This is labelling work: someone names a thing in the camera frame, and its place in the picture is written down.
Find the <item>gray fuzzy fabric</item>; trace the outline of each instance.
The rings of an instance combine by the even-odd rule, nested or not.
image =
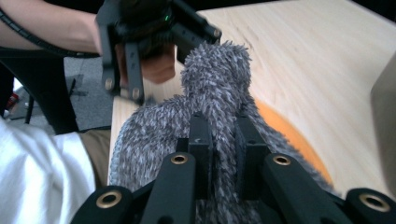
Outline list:
[[[189,137],[190,118],[202,111],[212,127],[215,149],[213,190],[210,199],[197,201],[197,223],[261,223],[257,202],[238,199],[235,193],[235,115],[244,111],[273,152],[292,156],[318,184],[332,188],[287,140],[269,127],[258,113],[248,87],[247,49],[225,43],[203,44],[187,57],[181,73],[183,96],[159,105],[140,107],[125,122],[110,165],[110,185],[135,191],[155,179],[163,158],[175,152],[177,139]]]

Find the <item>white shirt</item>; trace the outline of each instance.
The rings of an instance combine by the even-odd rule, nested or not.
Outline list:
[[[94,189],[78,134],[50,136],[0,118],[1,223],[69,223]]]

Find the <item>black cable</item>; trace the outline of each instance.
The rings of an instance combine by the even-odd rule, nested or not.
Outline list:
[[[76,52],[68,49],[61,49],[56,47],[45,40],[30,34],[21,26],[19,26],[15,21],[13,21],[6,13],[0,8],[0,20],[5,23],[10,29],[17,32],[20,36],[25,38],[26,40],[32,42],[33,44],[39,46],[40,48],[49,51],[53,54],[62,56],[62,57],[73,57],[73,58],[96,58],[99,57],[99,54],[96,53],[86,53],[86,52]]]

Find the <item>black metal bracket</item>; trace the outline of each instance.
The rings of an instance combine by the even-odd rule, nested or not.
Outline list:
[[[202,114],[194,114],[189,139],[178,140],[176,152],[163,159],[155,182],[134,193],[115,186],[99,189],[72,223],[193,223],[194,201],[207,199],[212,187],[211,137]],[[321,189],[297,160],[271,153],[243,114],[235,122],[235,149],[236,192],[242,200],[259,201],[262,223],[378,224],[396,220],[396,202],[380,192],[353,189],[342,200]]]
[[[140,60],[161,54],[163,46],[175,44],[177,59],[184,63],[200,44],[219,43],[221,31],[207,23],[181,0],[106,0],[97,14],[103,51],[102,82],[105,89],[120,95],[120,69],[116,44],[126,47],[128,95],[142,105],[145,100]]]

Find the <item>wooden table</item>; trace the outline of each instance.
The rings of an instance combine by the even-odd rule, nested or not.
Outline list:
[[[395,24],[347,0],[280,1],[200,14],[222,30],[223,42],[249,48],[251,94],[306,138],[336,190],[345,195],[366,187],[389,195],[370,90],[396,51]],[[163,86],[146,83],[146,90],[166,98],[181,93],[179,85],[176,77]],[[113,142],[133,110],[115,101]]]

